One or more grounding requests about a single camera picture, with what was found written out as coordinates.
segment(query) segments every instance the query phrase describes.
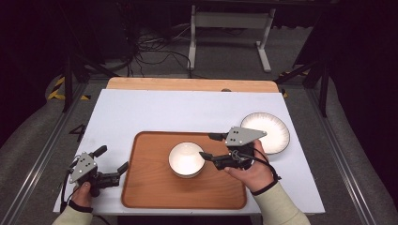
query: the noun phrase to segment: human hand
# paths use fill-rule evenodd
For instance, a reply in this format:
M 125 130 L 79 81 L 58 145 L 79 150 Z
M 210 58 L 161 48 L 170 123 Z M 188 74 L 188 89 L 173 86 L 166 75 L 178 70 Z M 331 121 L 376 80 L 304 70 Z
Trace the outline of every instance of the human hand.
M 80 187 L 75 187 L 76 191 L 72 195 L 72 200 L 81 207 L 91 207 L 90 188 L 90 182 L 84 182 Z
M 255 149 L 257 149 L 264 156 L 266 156 L 263 146 L 261 145 L 261 142 L 259 140 L 254 140 L 253 145 Z M 268 161 L 267 158 L 264 158 L 257 151 L 254 151 L 254 156 L 256 158 Z M 227 173 L 229 173 L 232 177 L 235 177 L 237 180 L 243 182 L 243 184 L 245 184 L 245 186 L 251 192 L 255 192 L 257 190 L 265 188 L 274 181 L 270 168 L 258 161 L 255 161 L 254 164 L 248 170 L 241 170 L 231 167 L 225 167 L 224 170 Z

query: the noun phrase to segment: wooden board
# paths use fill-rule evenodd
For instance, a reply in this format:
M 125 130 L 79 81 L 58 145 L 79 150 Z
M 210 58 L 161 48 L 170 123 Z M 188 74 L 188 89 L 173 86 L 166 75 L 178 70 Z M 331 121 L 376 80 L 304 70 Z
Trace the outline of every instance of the wooden board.
M 214 156 L 228 153 L 224 142 L 206 133 L 141 132 L 134 140 L 122 193 L 129 208 L 240 209 L 246 204 L 244 185 L 207 161 L 193 178 L 181 178 L 169 166 L 170 151 L 179 143 L 197 143 Z
M 172 78 L 112 78 L 107 89 L 215 91 L 279 93 L 272 81 L 172 79 Z

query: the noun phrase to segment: white sleeve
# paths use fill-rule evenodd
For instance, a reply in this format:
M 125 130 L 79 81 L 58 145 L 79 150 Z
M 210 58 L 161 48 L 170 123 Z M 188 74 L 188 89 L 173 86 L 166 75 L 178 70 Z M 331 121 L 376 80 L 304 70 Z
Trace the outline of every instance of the white sleeve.
M 67 206 L 65 211 L 54 221 L 53 225 L 89 225 L 92 219 L 92 214 L 82 213 Z
M 310 221 L 294 205 L 279 182 L 266 192 L 253 197 L 260 207 L 263 225 L 310 224 Z

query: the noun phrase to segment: white plate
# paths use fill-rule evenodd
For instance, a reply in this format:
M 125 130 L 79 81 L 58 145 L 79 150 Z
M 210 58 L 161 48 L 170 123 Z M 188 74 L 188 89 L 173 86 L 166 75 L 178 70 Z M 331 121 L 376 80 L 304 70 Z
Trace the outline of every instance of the white plate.
M 169 155 L 169 163 L 176 175 L 192 178 L 202 171 L 205 160 L 199 154 L 202 148 L 193 142 L 181 142 L 176 145 Z
M 260 138 L 267 154 L 282 152 L 290 142 L 290 134 L 284 122 L 275 115 L 255 112 L 246 116 L 241 125 L 243 128 L 264 130 L 267 136 Z

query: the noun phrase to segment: wooden tray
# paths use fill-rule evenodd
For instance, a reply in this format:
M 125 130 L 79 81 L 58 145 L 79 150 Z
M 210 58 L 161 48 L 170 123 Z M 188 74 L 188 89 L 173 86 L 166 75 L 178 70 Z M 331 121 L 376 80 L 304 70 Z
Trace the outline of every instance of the wooden tray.
M 195 177 L 176 176 L 169 166 L 170 151 L 179 143 L 197 143 L 213 156 L 228 153 L 224 142 L 206 133 L 139 133 L 134 140 L 130 167 L 122 193 L 129 208 L 240 209 L 246 204 L 244 185 L 212 162 Z

